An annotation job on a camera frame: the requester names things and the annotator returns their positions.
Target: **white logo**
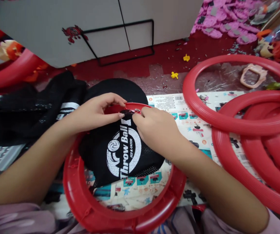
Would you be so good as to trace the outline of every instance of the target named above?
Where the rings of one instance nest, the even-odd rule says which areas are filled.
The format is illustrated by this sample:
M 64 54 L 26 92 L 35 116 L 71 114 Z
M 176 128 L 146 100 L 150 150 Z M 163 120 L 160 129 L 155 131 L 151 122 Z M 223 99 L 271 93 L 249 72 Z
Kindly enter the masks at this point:
M 108 145 L 107 148 L 109 149 L 109 151 L 111 152 L 115 152 L 116 150 L 119 149 L 120 143 L 118 140 L 111 140 Z
M 73 112 L 79 107 L 75 102 L 64 102 L 61 105 L 60 114 L 57 115 L 56 120 L 61 120 L 63 117 Z
M 136 167 L 141 155 L 141 139 L 139 134 L 130 128 L 131 120 L 121 119 L 120 131 L 107 145 L 107 166 L 116 176 L 125 178 Z M 122 158 L 116 156 L 116 151 L 122 147 Z

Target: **black metal wire frame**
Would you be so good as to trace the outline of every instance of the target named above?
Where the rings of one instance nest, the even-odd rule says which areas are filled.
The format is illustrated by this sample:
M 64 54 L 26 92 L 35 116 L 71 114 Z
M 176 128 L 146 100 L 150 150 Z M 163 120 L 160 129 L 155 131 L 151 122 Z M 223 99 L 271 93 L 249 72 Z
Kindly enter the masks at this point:
M 99 32 L 99 31 L 105 31 L 105 30 L 110 30 L 110 29 L 115 29 L 115 28 L 122 28 L 122 27 L 124 27 L 126 29 L 126 27 L 128 27 L 128 26 L 137 25 L 137 24 L 144 24 L 144 23 L 149 23 L 149 22 L 152 23 L 152 45 L 150 46 L 152 52 L 150 54 L 147 54 L 147 55 L 142 55 L 142 56 L 138 56 L 138 57 L 133 57 L 133 58 L 128 58 L 128 59 L 123 59 L 123 60 L 119 60 L 119 61 L 115 61 L 115 62 L 110 62 L 110 63 L 102 64 L 101 61 L 100 61 L 100 58 L 96 55 L 96 53 L 93 51 L 91 45 L 89 44 L 88 40 L 84 37 L 84 34 L 88 34 L 88 33 L 93 33 L 93 32 L 95 33 L 95 32 Z M 133 60 L 133 59 L 143 58 L 143 57 L 147 57 L 147 56 L 151 56 L 151 55 L 155 54 L 155 51 L 154 51 L 154 48 L 153 48 L 153 46 L 154 46 L 154 20 L 153 19 L 147 19 L 147 20 L 127 23 L 127 24 L 124 23 L 124 24 L 110 26 L 110 27 L 105 27 L 105 28 L 98 28 L 98 29 L 91 29 L 91 30 L 81 31 L 81 36 L 85 40 L 87 46 L 90 48 L 90 50 L 93 53 L 93 55 L 95 56 L 95 58 L 98 60 L 98 64 L 99 64 L 100 67 L 107 66 L 107 65 L 110 65 L 110 64 L 125 62 L 125 61 L 129 61 L 129 60 Z

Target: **white cabinet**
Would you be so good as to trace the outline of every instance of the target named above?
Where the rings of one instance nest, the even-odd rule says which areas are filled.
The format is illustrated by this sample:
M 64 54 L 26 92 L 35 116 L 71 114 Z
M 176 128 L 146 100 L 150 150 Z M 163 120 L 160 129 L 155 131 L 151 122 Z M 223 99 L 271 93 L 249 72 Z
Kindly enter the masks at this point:
M 90 30 L 123 24 L 117 0 L 0 1 L 0 29 L 53 67 L 95 58 L 81 36 L 68 41 L 62 28 Z M 129 50 L 125 29 L 87 34 L 98 57 Z
M 188 37 L 201 4 L 202 0 L 0 1 L 0 29 L 60 68 L 95 58 L 82 36 L 75 35 L 76 25 L 86 31 L 122 25 L 123 18 L 124 23 L 153 19 L 154 44 L 159 44 Z M 103 57 L 129 50 L 128 40 L 131 50 L 150 46 L 152 23 L 86 36 L 96 55 Z
M 154 44 L 190 35 L 203 0 L 120 0 L 125 23 L 154 20 Z M 151 24 L 126 27 L 131 49 L 152 44 Z

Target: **child's arm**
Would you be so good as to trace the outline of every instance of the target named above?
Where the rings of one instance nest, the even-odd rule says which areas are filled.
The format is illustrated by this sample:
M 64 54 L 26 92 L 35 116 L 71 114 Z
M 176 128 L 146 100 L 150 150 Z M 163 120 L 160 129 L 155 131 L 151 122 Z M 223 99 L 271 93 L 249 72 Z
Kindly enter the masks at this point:
M 0 175 L 0 205 L 41 204 L 77 133 L 118 121 L 123 114 L 104 115 L 111 104 L 125 106 L 117 94 L 92 98 L 51 126 L 39 140 Z
M 172 115 L 156 108 L 143 108 L 142 116 L 134 114 L 133 121 L 142 140 L 184 172 L 226 224 L 243 233 L 260 233 L 267 227 L 266 207 L 183 137 Z

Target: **child's hand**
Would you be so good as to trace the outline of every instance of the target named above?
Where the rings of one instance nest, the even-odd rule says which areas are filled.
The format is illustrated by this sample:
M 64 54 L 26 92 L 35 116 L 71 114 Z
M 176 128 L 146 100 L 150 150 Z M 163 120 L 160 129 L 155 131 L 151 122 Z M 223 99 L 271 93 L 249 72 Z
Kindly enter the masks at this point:
M 82 104 L 77 110 L 65 116 L 62 120 L 65 127 L 71 134 L 77 134 L 79 132 L 90 131 L 94 128 L 98 128 L 113 122 L 116 122 L 123 118 L 125 115 L 121 113 L 104 114 L 104 110 L 109 105 L 126 106 L 121 96 L 114 93 L 106 93 L 94 98 Z
M 173 116 L 168 112 L 143 107 L 141 114 L 133 114 L 132 119 L 141 139 L 155 152 L 168 157 L 172 152 L 175 153 L 180 142 L 185 142 Z

